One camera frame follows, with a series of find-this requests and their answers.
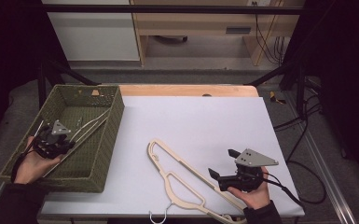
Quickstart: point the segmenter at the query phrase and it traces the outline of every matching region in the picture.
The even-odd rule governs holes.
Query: floor
[[[267,60],[258,67],[253,67],[249,55],[244,49],[241,38],[222,38],[215,36],[190,36],[187,42],[175,39],[163,39],[153,37],[149,41],[146,65],[123,66],[115,69],[112,67],[81,67],[76,71],[92,80],[109,83],[194,83],[194,84],[234,84],[248,83],[261,77],[276,67]],[[296,117],[293,111],[295,95],[291,91],[282,92],[277,83],[279,77],[258,87],[258,92],[264,98],[269,111],[271,122],[274,126],[282,124]],[[275,92],[276,99],[271,101],[270,93]],[[306,97],[314,94],[312,90],[306,90]],[[20,142],[23,134],[37,114],[37,88],[35,82],[30,82],[18,87],[10,94],[12,104],[7,110],[0,124],[0,170],[10,157],[11,151]],[[309,108],[315,105],[319,109],[317,97],[311,98]],[[310,115],[308,131],[299,142],[292,159],[309,167],[318,176],[320,164],[315,162],[315,152],[323,158],[325,165],[331,172],[337,189],[330,189],[327,185],[327,197],[319,204],[304,203],[306,215],[298,223],[359,223],[359,166],[356,161],[343,159],[340,154],[340,145],[332,133],[328,120],[323,113]],[[287,158],[305,128],[305,122],[290,126],[287,129],[279,129],[276,134]],[[310,172],[289,163],[289,170],[297,186],[297,193],[308,201],[318,201],[323,198],[323,188],[318,178]],[[341,195],[345,202],[341,206]],[[343,216],[339,209],[345,209],[349,216]],[[145,219],[110,219],[115,223],[141,223],[148,222]],[[172,219],[167,223],[180,223],[183,220]],[[186,223],[214,223],[210,219],[186,220]],[[286,219],[284,223],[293,223],[293,219]]]

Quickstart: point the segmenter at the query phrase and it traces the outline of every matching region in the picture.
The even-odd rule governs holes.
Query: white table surface
[[[293,180],[284,163],[269,114],[260,97],[123,96],[125,109],[114,146],[103,193],[50,193],[41,213],[85,217],[134,217],[163,215],[170,203],[163,179],[147,156],[149,141],[158,138],[202,175],[208,168],[220,175],[235,175],[234,159],[228,149],[251,148],[277,160],[267,167],[297,197]],[[205,206],[218,214],[242,215],[155,146],[165,171],[174,171],[205,197]],[[173,191],[181,199],[200,200],[171,179]],[[271,199],[282,217],[304,216],[280,188],[269,185]],[[171,206],[168,215],[200,216],[197,210]]]

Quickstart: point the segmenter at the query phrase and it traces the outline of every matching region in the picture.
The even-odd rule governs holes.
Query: table
[[[132,5],[183,5],[183,6],[225,6],[249,7],[251,1],[243,0],[131,0]],[[303,7],[303,0],[265,1],[261,7]],[[295,30],[297,15],[259,15],[256,34],[255,15],[253,14],[161,14],[133,13],[134,28],[140,52],[142,65],[146,64],[146,49],[148,37],[151,35],[239,35],[245,42],[245,47],[252,59],[253,65],[260,65],[264,51],[271,44],[272,37],[291,37]],[[263,42],[260,34],[266,39]]]
[[[126,108],[104,192],[50,193],[41,211],[44,216],[148,217],[149,211],[162,216],[170,201],[161,176],[146,155],[147,143],[153,137],[160,138],[206,177],[208,167],[221,175],[234,175],[236,168],[228,156],[228,148],[257,149],[280,162],[269,171],[297,196],[267,109],[254,87],[122,85],[120,88]],[[205,94],[213,97],[201,97]],[[243,123],[243,119],[249,118],[254,121],[253,125],[252,121]],[[162,161],[168,158],[161,156]],[[195,176],[183,173],[179,163],[166,161],[163,166],[185,177],[196,191],[207,196],[206,207],[209,209],[220,214],[242,214],[213,191],[208,192],[209,188],[197,183]],[[173,183],[173,190],[177,190],[182,199],[194,200],[178,183]],[[303,210],[280,189],[269,187],[269,191],[281,216],[304,215]],[[168,215],[205,217],[200,211],[176,206],[170,208]]]

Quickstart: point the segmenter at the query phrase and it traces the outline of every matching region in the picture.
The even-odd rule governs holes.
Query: black metal pole
[[[85,85],[88,85],[88,86],[98,86],[98,85],[101,85],[101,83],[91,81],[91,80],[89,80],[88,78],[81,76],[79,73],[73,71],[73,70],[70,69],[70,68],[67,68],[67,67],[63,66],[62,64],[60,64],[60,63],[58,63],[58,62],[56,62],[56,61],[49,60],[49,63],[50,63],[55,69],[59,70],[60,72],[65,73],[66,75],[68,75],[68,76],[70,76],[70,77],[73,77],[73,78],[76,79],[76,80],[81,81],[81,82],[84,83]]]
[[[251,85],[254,87],[257,87],[261,84],[263,84],[264,82],[270,80],[273,77],[276,77],[278,75],[282,75],[285,72],[287,72],[288,70],[293,69],[293,61],[289,61],[287,63],[284,63],[283,65],[281,65],[280,67],[275,68],[274,70],[268,72],[266,75],[264,75],[263,77],[260,77],[258,79],[256,79],[253,82],[247,83],[247,84],[243,84],[243,85]]]
[[[297,96],[296,96],[296,110],[301,119],[305,118],[304,111],[304,90],[305,90],[305,72],[303,65],[298,67],[297,74]]]
[[[303,7],[224,7],[224,6],[162,6],[162,5],[24,5],[24,9],[46,12],[82,13],[195,13],[195,14],[257,14],[257,15],[315,15],[320,8]]]
[[[37,71],[37,90],[39,92],[39,109],[46,101],[46,78],[44,74],[45,61],[42,60],[40,67]]]

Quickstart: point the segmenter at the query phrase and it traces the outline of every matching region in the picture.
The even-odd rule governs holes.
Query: white cabinet
[[[43,0],[44,4],[128,5],[128,0]],[[131,13],[52,13],[69,62],[139,61]]]

